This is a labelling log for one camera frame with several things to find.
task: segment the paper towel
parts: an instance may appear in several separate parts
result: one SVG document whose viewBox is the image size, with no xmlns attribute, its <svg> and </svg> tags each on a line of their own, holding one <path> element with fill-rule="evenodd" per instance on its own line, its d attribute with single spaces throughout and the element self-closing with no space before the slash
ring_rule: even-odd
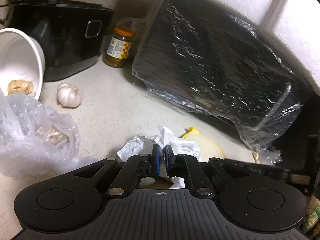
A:
<svg viewBox="0 0 320 240">
<path fill-rule="evenodd" d="M 170 144 L 175 155 L 183 153 L 196 157 L 200 162 L 202 161 L 200 156 L 200 147 L 196 141 L 188 141 L 178 138 L 167 127 L 159 125 L 158 128 L 161 136 L 154 135 L 150 138 L 146 136 L 135 136 L 128 141 L 120 151 L 117 152 L 117 155 L 122 161 L 126 162 L 129 157 L 133 155 L 151 154 L 152 147 L 156 143 L 160 145 L 161 149 Z M 163 160 L 161 161 L 160 176 L 167 178 L 166 168 Z M 173 177 L 170 179 L 174 183 L 171 188 L 185 188 L 184 179 L 179 177 Z"/>
</svg>

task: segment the countertop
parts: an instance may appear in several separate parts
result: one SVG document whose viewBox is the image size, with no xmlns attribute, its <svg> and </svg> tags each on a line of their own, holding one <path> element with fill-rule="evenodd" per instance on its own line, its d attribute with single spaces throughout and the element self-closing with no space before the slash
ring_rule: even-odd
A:
<svg viewBox="0 0 320 240">
<path fill-rule="evenodd" d="M 59 107 L 56 91 L 62 82 L 83 92 L 84 100 L 78 108 Z M 72 115 L 81 135 L 78 157 L 116 157 L 116 152 L 129 139 L 135 135 L 159 135 L 158 125 L 162 125 L 178 137 L 193 126 L 214 139 L 227 158 L 253 160 L 251 151 L 241 142 L 234 128 L 215 118 L 188 113 L 147 93 L 143 83 L 131 75 L 129 67 L 111 68 L 99 60 L 94 66 L 63 81 L 44 83 L 39 100 L 61 114 Z M 21 230 L 13 210 L 16 195 L 23 188 L 52 176 L 49 173 L 16 181 L 0 175 L 0 240 L 9 240 Z"/>
</svg>

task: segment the white plastic cup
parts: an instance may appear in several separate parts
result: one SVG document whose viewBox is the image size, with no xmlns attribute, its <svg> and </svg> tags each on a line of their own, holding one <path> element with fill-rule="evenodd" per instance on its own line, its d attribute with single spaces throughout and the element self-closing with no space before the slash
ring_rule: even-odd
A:
<svg viewBox="0 0 320 240">
<path fill-rule="evenodd" d="M 44 54 L 39 43 L 24 32 L 4 28 L 0 30 L 0 89 L 8 95 L 12 80 L 31 81 L 31 95 L 39 99 L 44 74 Z"/>
</svg>

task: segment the garlic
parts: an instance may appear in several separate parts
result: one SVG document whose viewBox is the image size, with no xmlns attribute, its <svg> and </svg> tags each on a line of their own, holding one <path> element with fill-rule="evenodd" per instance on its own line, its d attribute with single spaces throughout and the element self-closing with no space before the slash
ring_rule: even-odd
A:
<svg viewBox="0 0 320 240">
<path fill-rule="evenodd" d="M 58 86 L 57 99 L 64 107 L 77 107 L 83 100 L 79 89 L 67 83 Z"/>
<path fill-rule="evenodd" d="M 12 80 L 8 85 L 8 95 L 13 93 L 30 94 L 33 91 L 33 83 L 25 80 Z"/>
</svg>

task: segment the jar lid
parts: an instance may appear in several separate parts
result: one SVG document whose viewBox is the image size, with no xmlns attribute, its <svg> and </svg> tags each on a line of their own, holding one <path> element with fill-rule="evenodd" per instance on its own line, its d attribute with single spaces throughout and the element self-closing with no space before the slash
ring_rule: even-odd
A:
<svg viewBox="0 0 320 240">
<path fill-rule="evenodd" d="M 133 37 L 135 35 L 135 33 L 132 30 L 121 28 L 121 27 L 115 27 L 113 30 L 115 31 L 115 33 L 118 33 L 126 37 Z"/>
</svg>

